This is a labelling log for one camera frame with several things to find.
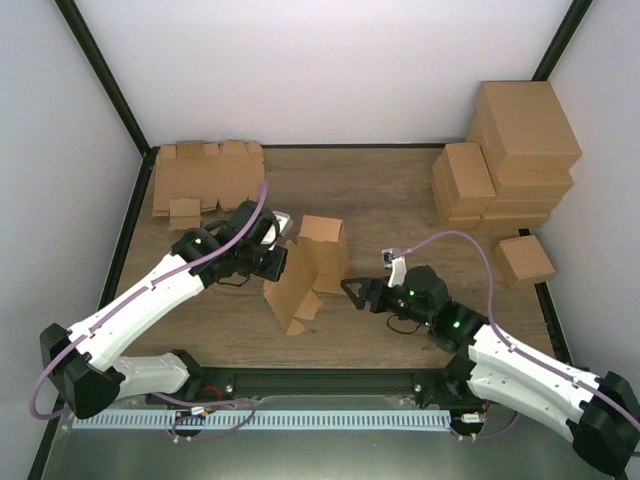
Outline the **brown cardboard box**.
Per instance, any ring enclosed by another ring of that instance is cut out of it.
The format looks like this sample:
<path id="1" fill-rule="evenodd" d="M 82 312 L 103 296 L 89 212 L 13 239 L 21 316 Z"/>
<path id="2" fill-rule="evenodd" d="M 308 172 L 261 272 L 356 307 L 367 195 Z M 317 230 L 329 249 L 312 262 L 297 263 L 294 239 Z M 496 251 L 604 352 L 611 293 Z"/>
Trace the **brown cardboard box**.
<path id="1" fill-rule="evenodd" d="M 301 334 L 322 305 L 320 293 L 341 295 L 349 271 L 349 252 L 341 219 L 305 215 L 288 252 L 280 279 L 263 283 L 263 294 L 282 330 Z"/>

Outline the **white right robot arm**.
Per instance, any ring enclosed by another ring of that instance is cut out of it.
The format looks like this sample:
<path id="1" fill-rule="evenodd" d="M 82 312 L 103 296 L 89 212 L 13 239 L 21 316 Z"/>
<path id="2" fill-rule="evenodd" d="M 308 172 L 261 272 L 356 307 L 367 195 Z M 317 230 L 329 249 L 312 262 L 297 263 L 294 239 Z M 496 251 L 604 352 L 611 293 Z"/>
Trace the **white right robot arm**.
<path id="1" fill-rule="evenodd" d="M 429 266 L 409 269 L 403 281 L 352 278 L 341 287 L 359 310 L 427 327 L 452 356 L 444 378 L 451 400 L 502 404 L 558 433 L 601 473 L 624 473 L 639 444 L 639 401 L 620 375 L 563 364 L 492 328 L 486 316 L 453 300 Z"/>

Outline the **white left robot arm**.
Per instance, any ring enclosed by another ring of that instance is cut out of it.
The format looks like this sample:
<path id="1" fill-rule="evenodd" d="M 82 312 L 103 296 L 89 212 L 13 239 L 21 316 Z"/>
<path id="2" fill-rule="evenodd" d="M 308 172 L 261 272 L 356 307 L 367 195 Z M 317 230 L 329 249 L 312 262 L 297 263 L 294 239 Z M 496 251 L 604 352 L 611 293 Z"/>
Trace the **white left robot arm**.
<path id="1" fill-rule="evenodd" d="M 287 250 L 277 241 L 289 215 L 243 202 L 227 220 L 185 233 L 142 280 L 85 320 L 52 324 L 40 335 L 43 363 L 73 414 L 93 417 L 117 400 L 164 394 L 181 403 L 204 392 L 204 373 L 185 350 L 153 357 L 124 351 L 177 306 L 235 274 L 279 280 Z"/>

